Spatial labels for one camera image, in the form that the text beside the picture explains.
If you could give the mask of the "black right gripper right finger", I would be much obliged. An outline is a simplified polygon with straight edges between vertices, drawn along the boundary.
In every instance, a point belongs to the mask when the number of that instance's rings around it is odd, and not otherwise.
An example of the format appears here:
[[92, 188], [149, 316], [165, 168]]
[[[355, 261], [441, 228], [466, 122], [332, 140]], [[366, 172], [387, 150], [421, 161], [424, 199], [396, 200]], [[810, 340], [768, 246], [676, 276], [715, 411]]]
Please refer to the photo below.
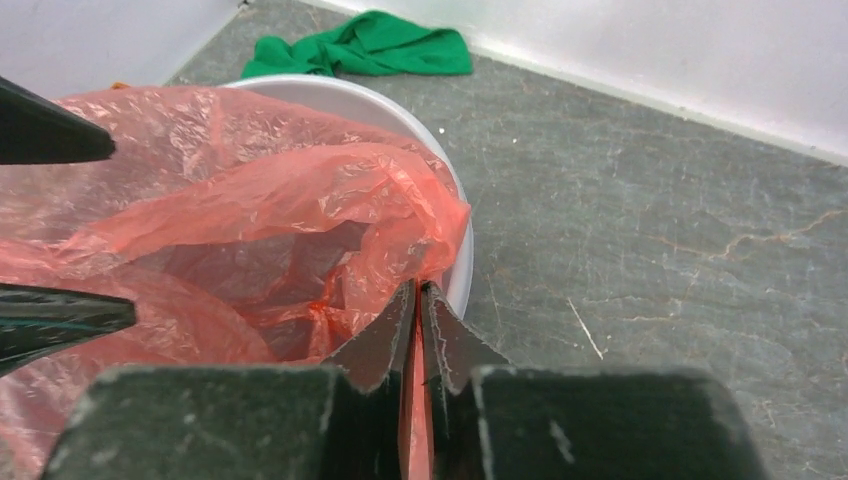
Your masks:
[[518, 367], [419, 297], [439, 479], [765, 479], [729, 390], [681, 367]]

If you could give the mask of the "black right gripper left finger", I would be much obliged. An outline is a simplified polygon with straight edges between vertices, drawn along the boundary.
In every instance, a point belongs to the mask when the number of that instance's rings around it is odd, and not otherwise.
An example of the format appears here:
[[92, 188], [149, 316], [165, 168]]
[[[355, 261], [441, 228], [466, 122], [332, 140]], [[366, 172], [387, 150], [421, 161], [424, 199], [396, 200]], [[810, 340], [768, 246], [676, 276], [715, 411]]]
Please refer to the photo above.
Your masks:
[[404, 479], [416, 285], [313, 366], [122, 367], [80, 398], [46, 479]]

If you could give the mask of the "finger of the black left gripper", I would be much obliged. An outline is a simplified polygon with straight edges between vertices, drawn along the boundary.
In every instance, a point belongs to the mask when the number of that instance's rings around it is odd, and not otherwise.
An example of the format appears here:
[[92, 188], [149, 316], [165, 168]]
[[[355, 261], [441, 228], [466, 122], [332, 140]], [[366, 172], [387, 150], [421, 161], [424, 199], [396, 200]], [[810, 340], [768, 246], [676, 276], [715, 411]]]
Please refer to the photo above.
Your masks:
[[1, 374], [136, 323], [136, 308], [128, 299], [3, 283]]
[[76, 164], [102, 161], [116, 151], [104, 128], [3, 78], [1, 163]]

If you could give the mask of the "red plastic trash bag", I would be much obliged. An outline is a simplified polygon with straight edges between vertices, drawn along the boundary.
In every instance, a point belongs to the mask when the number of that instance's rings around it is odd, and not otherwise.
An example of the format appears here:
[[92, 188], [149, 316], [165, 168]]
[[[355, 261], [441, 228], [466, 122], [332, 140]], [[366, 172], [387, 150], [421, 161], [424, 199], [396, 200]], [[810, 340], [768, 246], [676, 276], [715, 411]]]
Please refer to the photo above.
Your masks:
[[1, 475], [38, 477], [78, 397], [127, 364], [311, 363], [404, 280], [440, 280], [470, 208], [413, 137], [229, 87], [60, 101], [104, 161], [1, 168], [1, 279], [132, 300], [135, 326], [1, 380]]

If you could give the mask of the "grey plastic trash bin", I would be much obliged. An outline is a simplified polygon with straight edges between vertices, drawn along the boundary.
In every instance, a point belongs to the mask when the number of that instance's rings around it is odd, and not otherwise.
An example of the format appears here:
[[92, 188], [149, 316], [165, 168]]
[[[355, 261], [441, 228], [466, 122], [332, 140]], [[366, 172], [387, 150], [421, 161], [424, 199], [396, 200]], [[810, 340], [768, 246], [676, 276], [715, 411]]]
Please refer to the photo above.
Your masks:
[[[413, 137], [444, 161], [460, 199], [467, 199], [459, 176], [437, 139], [412, 113], [376, 91], [338, 78], [305, 74], [255, 77], [230, 82], [227, 86]], [[468, 222], [456, 260], [443, 275], [446, 298], [459, 318], [464, 317], [468, 306], [473, 267], [474, 233], [472, 223]]]

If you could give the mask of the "green crumpled cloth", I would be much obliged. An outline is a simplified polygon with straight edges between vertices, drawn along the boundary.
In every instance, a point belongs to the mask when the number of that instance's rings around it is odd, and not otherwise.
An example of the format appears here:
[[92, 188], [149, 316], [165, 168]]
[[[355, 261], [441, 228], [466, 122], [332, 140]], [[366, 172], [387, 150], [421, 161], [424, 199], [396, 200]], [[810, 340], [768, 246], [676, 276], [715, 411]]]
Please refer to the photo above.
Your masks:
[[240, 77], [472, 73], [471, 53], [457, 30], [426, 28], [388, 12], [372, 10], [293, 43], [278, 36], [260, 38]]

